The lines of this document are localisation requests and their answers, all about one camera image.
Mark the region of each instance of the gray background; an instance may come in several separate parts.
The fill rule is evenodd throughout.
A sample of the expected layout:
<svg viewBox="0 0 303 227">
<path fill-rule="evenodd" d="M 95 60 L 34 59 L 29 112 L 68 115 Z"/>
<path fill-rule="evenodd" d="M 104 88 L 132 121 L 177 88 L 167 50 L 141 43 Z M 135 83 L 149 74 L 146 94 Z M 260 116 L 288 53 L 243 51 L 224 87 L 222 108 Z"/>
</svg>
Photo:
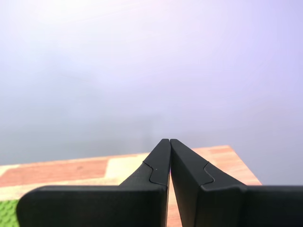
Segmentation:
<svg viewBox="0 0 303 227">
<path fill-rule="evenodd" d="M 303 1 L 0 1 L 0 165 L 231 145 L 302 184 Z"/>
</svg>

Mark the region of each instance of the green object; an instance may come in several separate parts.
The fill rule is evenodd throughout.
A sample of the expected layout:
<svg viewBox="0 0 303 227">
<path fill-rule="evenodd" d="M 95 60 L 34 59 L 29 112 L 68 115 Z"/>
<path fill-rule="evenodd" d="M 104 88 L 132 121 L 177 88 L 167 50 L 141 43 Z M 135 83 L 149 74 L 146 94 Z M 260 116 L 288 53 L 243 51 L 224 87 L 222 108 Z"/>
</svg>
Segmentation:
<svg viewBox="0 0 303 227">
<path fill-rule="evenodd" d="M 16 206 L 18 200 L 0 201 L 0 227 L 19 227 Z"/>
</svg>

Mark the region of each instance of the wooden surface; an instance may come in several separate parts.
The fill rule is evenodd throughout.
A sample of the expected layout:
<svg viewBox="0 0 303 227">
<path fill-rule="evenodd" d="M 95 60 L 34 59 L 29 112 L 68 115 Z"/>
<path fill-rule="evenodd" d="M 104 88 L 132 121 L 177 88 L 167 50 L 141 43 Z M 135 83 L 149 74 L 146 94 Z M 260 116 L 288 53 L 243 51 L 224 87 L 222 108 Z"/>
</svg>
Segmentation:
<svg viewBox="0 0 303 227">
<path fill-rule="evenodd" d="M 249 185 L 260 184 L 231 147 L 218 146 L 193 150 L 239 181 Z M 147 155 L 0 166 L 0 201 L 19 199 L 26 192 L 43 185 L 118 185 L 139 167 Z M 171 180 L 167 226 L 181 226 Z"/>
</svg>

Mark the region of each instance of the wood grain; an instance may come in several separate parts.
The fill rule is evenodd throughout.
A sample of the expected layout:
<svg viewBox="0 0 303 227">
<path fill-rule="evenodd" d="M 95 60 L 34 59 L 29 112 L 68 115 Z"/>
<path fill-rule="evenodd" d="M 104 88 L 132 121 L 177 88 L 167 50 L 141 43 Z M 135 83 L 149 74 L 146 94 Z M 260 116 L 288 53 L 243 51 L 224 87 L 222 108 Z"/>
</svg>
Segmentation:
<svg viewBox="0 0 303 227">
<path fill-rule="evenodd" d="M 193 149 L 206 160 L 239 181 L 260 185 L 229 146 Z M 148 154 L 84 158 L 0 166 L 0 201 L 19 199 L 43 185 L 118 185 L 133 173 Z M 180 227 L 173 184 L 169 185 L 168 227 Z"/>
</svg>

